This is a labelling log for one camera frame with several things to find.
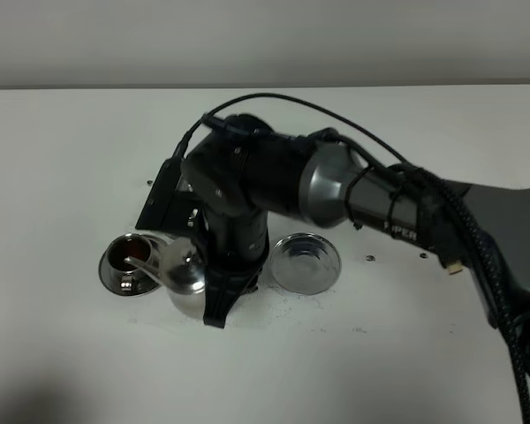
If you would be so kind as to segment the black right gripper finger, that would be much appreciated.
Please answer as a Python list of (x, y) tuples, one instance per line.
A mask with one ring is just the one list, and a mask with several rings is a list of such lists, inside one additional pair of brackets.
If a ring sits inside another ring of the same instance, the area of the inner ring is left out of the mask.
[(260, 274), (260, 261), (235, 264), (210, 262), (205, 268), (204, 324), (223, 329), (239, 297), (257, 290)]

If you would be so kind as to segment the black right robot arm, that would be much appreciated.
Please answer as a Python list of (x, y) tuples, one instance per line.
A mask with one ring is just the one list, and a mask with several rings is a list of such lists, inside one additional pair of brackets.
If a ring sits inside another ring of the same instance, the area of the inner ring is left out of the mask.
[(507, 345), (522, 420), (530, 423), (530, 189), (460, 183), (399, 158), (386, 166), (332, 128), (304, 136), (259, 118), (207, 114), (208, 135), (174, 151), (201, 204), (208, 324), (221, 327), (261, 253), (247, 221), (273, 212), (331, 228), (349, 221), (468, 269), (488, 323)]

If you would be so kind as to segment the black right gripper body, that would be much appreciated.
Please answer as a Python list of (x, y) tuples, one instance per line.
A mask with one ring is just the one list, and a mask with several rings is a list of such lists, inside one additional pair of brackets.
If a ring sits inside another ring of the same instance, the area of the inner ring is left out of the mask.
[(299, 182), (312, 141), (276, 133), (249, 114), (217, 119), (210, 129), (181, 170), (204, 203), (212, 256), (257, 261), (266, 245), (267, 214), (300, 215)]

